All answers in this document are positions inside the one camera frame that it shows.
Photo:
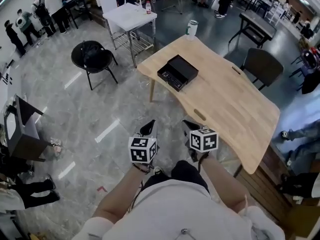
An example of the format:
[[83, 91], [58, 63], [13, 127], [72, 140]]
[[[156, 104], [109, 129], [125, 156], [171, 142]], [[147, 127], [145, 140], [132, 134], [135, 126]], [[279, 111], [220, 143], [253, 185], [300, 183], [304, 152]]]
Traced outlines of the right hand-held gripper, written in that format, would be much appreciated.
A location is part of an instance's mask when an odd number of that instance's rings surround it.
[[192, 161], [198, 160], [198, 153], [208, 154], [218, 149], [219, 134], [215, 130], [186, 119], [182, 120], [181, 124], [185, 146]]

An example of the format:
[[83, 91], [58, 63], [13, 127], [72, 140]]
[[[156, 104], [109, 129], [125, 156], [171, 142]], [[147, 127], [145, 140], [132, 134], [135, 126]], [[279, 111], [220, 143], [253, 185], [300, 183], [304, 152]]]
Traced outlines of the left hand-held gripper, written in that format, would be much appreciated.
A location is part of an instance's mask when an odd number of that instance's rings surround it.
[[158, 124], [155, 120], [138, 127], [128, 140], [128, 156], [132, 163], [150, 164], [158, 149]]

